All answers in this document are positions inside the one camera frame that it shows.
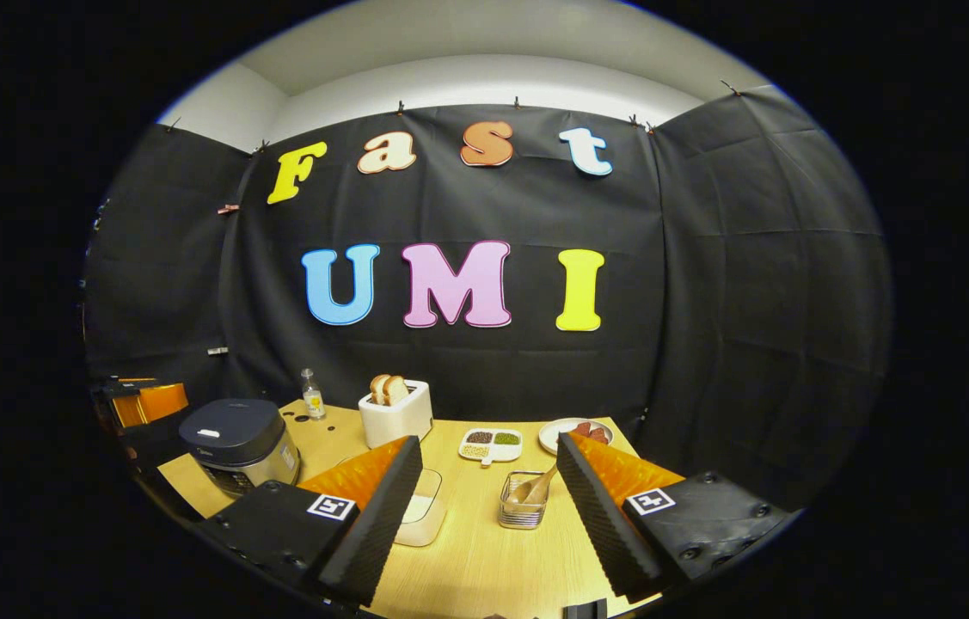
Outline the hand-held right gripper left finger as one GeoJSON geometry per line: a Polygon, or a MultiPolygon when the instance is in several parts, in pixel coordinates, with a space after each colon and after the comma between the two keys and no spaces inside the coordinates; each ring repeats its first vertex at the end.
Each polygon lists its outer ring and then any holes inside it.
{"type": "Polygon", "coordinates": [[[200,537],[279,586],[370,606],[421,470],[407,435],[302,486],[261,483],[202,521],[200,537]]]}

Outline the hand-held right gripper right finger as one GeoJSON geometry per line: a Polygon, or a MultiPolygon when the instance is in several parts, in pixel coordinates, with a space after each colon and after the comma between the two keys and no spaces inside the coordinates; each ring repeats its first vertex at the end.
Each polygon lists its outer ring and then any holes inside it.
{"type": "Polygon", "coordinates": [[[630,603],[732,571],[794,523],[794,514],[726,475],[681,475],[563,432],[556,466],[614,595],[630,603]]]}

